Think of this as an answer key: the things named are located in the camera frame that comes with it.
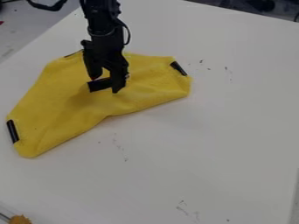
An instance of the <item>cable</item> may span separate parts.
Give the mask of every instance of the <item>cable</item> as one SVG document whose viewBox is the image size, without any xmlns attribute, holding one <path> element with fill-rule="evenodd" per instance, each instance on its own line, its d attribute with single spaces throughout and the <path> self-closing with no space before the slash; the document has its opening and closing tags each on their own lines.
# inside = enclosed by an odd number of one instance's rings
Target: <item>cable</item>
<svg viewBox="0 0 299 224">
<path fill-rule="evenodd" d="M 20 1 L 20 0 L 4 0 L 2 1 L 3 4 L 7 4 L 7 3 L 12 3 L 12 2 L 16 2 L 16 1 Z"/>
<path fill-rule="evenodd" d="M 297 19 L 299 18 L 299 12 L 296 14 L 296 16 L 294 17 L 294 22 L 297 22 Z"/>
</svg>

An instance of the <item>black cable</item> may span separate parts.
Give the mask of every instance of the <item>black cable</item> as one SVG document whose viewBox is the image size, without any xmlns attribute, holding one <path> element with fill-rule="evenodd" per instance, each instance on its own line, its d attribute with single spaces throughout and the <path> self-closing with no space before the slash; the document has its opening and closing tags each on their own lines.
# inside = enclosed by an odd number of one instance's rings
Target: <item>black cable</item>
<svg viewBox="0 0 299 224">
<path fill-rule="evenodd" d="M 20 1 L 20 0 L 3 0 L 2 3 L 7 4 L 7 3 L 16 2 L 16 1 Z"/>
<path fill-rule="evenodd" d="M 34 3 L 32 0 L 27 0 L 27 2 L 33 6 L 34 8 L 38 8 L 40 10 L 44 11 L 59 11 L 62 6 L 66 3 L 67 0 L 59 0 L 57 3 L 55 3 L 52 6 L 41 4 L 41 3 Z"/>
<path fill-rule="evenodd" d="M 296 16 L 294 17 L 294 22 L 297 22 L 297 19 L 299 18 L 299 12 L 296 14 Z"/>
</svg>

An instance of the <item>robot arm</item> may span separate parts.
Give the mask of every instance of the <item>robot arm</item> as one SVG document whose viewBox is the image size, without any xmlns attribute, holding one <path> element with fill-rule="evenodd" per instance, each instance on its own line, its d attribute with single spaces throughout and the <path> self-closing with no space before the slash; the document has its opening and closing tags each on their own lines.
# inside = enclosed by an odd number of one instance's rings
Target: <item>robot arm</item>
<svg viewBox="0 0 299 224">
<path fill-rule="evenodd" d="M 35 8 L 47 11 L 59 11 L 67 0 L 59 0 L 53 6 L 34 3 Z M 88 33 L 91 41 L 83 40 L 83 58 L 92 81 L 88 82 L 91 92 L 112 88 L 117 93 L 126 86 L 129 63 L 122 50 L 130 41 L 129 28 L 118 18 L 121 14 L 117 0 L 80 0 L 81 8 L 88 21 Z M 123 29 L 128 31 L 128 40 L 124 42 Z M 102 76 L 103 68 L 110 72 L 109 78 Z"/>
</svg>

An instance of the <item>stain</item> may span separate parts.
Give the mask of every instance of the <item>stain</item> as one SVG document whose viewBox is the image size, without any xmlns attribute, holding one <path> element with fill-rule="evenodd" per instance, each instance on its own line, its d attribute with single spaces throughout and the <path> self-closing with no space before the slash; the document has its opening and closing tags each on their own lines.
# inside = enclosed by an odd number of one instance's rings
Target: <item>stain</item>
<svg viewBox="0 0 299 224">
<path fill-rule="evenodd" d="M 180 212 L 182 212 L 185 216 L 189 216 L 189 214 L 180 206 L 176 206 L 176 209 Z"/>
<path fill-rule="evenodd" d="M 2 57 L 6 57 L 7 55 L 9 55 L 10 53 L 13 52 L 13 49 L 9 49 L 8 51 L 6 51 L 4 54 L 2 54 Z"/>
<path fill-rule="evenodd" d="M 199 219 L 199 212 L 195 212 L 195 219 L 198 223 L 200 223 L 200 219 Z"/>
<path fill-rule="evenodd" d="M 187 204 L 184 202 L 183 199 L 182 199 L 178 204 L 179 204 L 179 205 L 185 205 L 185 206 L 187 206 Z"/>
<path fill-rule="evenodd" d="M 117 140 L 116 140 L 116 133 L 115 133 L 115 136 L 113 137 L 113 139 L 112 139 L 112 142 L 113 142 L 113 145 L 115 145 L 116 146 L 116 148 L 117 148 L 117 150 L 122 154 L 122 158 L 123 158 L 123 160 L 125 161 L 125 162 L 127 162 L 128 160 L 129 160 L 129 158 L 126 156 L 126 154 L 125 154 L 125 149 L 121 146 L 121 145 L 119 145 L 118 143 L 117 143 Z"/>
</svg>

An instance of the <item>white surface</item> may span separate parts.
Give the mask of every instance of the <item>white surface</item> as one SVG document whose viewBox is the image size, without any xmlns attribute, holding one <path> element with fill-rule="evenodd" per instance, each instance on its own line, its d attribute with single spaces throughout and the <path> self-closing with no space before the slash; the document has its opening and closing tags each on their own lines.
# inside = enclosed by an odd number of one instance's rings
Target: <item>white surface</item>
<svg viewBox="0 0 299 224">
<path fill-rule="evenodd" d="M 19 157 L 4 118 L 48 61 L 80 49 L 86 22 L 73 13 L 0 66 L 1 201 L 43 224 L 288 223 L 298 24 L 176 0 L 122 1 L 122 11 L 127 49 L 176 56 L 194 78 L 190 97 Z"/>
<path fill-rule="evenodd" d="M 56 1 L 40 0 L 42 4 Z M 25 0 L 5 3 L 0 11 L 0 62 L 8 59 L 22 47 L 58 23 L 79 7 L 79 0 L 69 0 L 60 11 L 34 9 Z"/>
</svg>

